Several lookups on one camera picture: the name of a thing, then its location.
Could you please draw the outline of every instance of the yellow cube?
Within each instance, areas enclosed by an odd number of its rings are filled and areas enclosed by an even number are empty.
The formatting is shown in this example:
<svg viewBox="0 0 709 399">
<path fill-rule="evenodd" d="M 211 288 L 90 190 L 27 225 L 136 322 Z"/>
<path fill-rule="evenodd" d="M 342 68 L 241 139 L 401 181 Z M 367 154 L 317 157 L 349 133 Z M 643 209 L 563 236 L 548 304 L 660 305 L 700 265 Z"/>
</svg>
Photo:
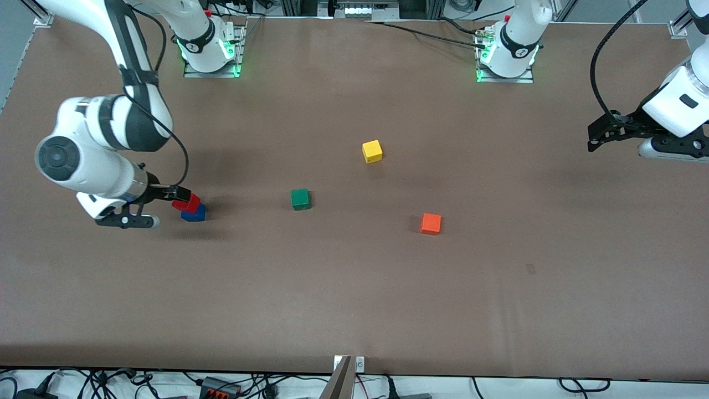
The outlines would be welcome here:
<svg viewBox="0 0 709 399">
<path fill-rule="evenodd" d="M 381 152 L 379 140 L 362 144 L 362 153 L 364 154 L 364 161 L 367 163 L 377 162 L 381 160 L 381 157 L 384 155 L 384 153 Z"/>
</svg>

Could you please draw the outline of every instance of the orange cube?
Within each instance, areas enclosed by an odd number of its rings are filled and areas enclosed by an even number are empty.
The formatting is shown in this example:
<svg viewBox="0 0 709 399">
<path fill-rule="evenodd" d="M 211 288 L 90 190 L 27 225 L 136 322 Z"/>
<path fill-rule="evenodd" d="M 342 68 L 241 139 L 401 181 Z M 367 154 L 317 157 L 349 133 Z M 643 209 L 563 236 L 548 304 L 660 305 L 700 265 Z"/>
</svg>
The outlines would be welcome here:
<svg viewBox="0 0 709 399">
<path fill-rule="evenodd" d="M 419 232 L 437 236 L 441 232 L 441 215 L 439 214 L 423 214 L 421 218 L 421 228 Z"/>
</svg>

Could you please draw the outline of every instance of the green cube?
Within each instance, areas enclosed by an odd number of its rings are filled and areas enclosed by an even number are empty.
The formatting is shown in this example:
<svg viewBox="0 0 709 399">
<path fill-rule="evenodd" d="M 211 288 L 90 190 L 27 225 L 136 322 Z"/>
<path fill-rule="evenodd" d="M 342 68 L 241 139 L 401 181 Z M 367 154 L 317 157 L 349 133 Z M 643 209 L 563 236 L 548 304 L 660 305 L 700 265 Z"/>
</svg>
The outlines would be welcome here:
<svg viewBox="0 0 709 399">
<path fill-rule="evenodd" d="M 297 190 L 292 190 L 291 191 L 291 205 L 293 205 L 293 209 L 295 209 L 296 211 L 310 209 L 311 203 L 310 203 L 310 194 L 308 193 L 308 189 L 299 188 Z"/>
</svg>

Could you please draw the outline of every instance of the table surface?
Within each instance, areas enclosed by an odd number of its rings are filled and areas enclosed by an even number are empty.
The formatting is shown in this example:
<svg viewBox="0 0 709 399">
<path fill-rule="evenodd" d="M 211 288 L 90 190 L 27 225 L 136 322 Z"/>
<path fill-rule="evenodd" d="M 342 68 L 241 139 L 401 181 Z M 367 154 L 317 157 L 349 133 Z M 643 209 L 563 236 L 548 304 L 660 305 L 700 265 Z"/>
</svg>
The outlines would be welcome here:
<svg viewBox="0 0 709 399">
<path fill-rule="evenodd" d="M 470 49 L 361 21 L 265 21 L 233 80 L 182 78 L 170 47 L 161 88 L 208 221 L 160 202 L 159 229 L 122 231 L 33 163 L 62 100 L 120 92 L 102 39 L 56 20 L 0 116 L 0 364 L 705 378 L 707 169 L 637 141 L 586 152 L 608 28 L 550 26 L 534 84 L 475 83 Z M 632 111 L 687 54 L 666 26 L 622 27 L 604 98 Z M 126 155 L 182 173 L 174 143 Z M 295 212 L 300 187 L 314 207 Z M 439 236 L 415 232 L 424 212 Z"/>
</svg>

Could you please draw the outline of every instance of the blue cube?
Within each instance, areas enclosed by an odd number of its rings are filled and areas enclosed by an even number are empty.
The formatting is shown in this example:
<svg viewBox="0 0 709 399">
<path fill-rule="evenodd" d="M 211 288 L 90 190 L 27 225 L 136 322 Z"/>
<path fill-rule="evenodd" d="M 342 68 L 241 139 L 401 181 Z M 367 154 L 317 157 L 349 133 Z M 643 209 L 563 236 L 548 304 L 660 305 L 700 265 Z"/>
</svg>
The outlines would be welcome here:
<svg viewBox="0 0 709 399">
<path fill-rule="evenodd" d="M 182 212 L 180 217 L 188 222 L 204 222 L 207 218 L 207 207 L 205 207 L 204 204 L 200 204 L 197 208 L 197 212 L 194 212 L 193 214 Z"/>
</svg>

